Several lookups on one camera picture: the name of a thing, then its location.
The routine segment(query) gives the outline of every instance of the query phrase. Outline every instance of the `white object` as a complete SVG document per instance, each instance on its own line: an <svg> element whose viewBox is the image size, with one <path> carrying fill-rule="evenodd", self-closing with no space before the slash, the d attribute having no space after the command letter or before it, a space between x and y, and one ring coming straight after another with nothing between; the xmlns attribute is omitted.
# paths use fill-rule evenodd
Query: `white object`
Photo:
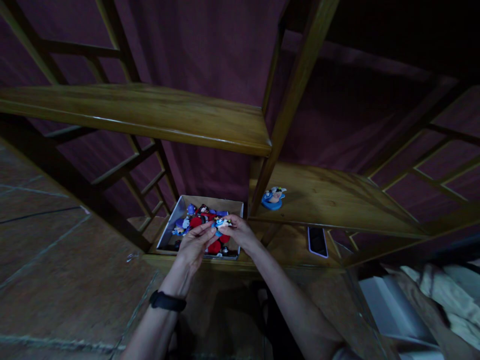
<svg viewBox="0 0 480 360"><path fill-rule="evenodd" d="M395 279L374 276L360 281L359 285L382 335L439 349Z"/></svg>

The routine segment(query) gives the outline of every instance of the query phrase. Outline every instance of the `shelf board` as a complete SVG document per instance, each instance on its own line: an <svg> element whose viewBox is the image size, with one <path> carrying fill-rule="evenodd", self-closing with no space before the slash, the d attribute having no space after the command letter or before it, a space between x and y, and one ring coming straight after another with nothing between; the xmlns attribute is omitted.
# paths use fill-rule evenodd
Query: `shelf board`
<svg viewBox="0 0 480 360"><path fill-rule="evenodd" d="M252 166L258 167L255 161ZM251 178L250 196L256 184ZM428 237L401 207L360 175L279 161L267 188L274 186L287 189L281 209L270 211L260 205L249 220Z"/></svg>
<svg viewBox="0 0 480 360"><path fill-rule="evenodd" d="M0 89L0 112L268 156L262 109L141 83Z"/></svg>

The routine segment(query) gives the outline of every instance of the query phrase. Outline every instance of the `black watch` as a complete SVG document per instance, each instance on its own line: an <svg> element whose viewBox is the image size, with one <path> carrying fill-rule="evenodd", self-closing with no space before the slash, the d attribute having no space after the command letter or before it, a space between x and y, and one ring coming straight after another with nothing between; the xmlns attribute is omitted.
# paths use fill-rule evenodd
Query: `black watch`
<svg viewBox="0 0 480 360"><path fill-rule="evenodd" d="M165 310L171 310L180 313L187 306L185 300L168 296L163 291L158 292L155 290L150 296L150 304L152 308L161 308Z"/></svg>

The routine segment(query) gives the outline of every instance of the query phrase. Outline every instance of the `blue toy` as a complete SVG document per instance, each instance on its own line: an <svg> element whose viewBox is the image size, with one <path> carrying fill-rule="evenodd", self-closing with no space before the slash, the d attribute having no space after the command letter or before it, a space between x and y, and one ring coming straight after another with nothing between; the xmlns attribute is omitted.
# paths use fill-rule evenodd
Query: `blue toy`
<svg viewBox="0 0 480 360"><path fill-rule="evenodd" d="M188 207L186 208L186 213L190 216L192 216L193 214L195 214L195 211L197 210L197 208L195 207L195 205L193 204L190 204L188 205Z"/></svg>
<svg viewBox="0 0 480 360"><path fill-rule="evenodd" d="M190 217L182 219L179 218L175 221L175 228L171 232L173 235L185 236L190 231Z"/></svg>
<svg viewBox="0 0 480 360"><path fill-rule="evenodd" d="M211 225L212 228L217 228L215 235L221 237L223 234L218 230L218 228L224 226L230 226L232 222L230 220L224 220L221 217L216 217L216 220Z"/></svg>
<svg viewBox="0 0 480 360"><path fill-rule="evenodd" d="M274 186L270 190L266 191L261 198L261 204L263 207L275 211L282 207L282 199L285 197L283 192L287 189L280 186Z"/></svg>

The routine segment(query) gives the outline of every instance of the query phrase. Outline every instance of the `phone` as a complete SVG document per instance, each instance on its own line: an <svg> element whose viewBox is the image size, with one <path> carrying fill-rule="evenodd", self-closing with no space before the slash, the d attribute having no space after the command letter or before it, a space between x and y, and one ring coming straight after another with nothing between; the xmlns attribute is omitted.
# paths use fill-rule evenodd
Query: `phone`
<svg viewBox="0 0 480 360"><path fill-rule="evenodd" d="M328 258L327 241L325 239L325 230L321 227L308 228L308 251L312 254Z"/></svg>

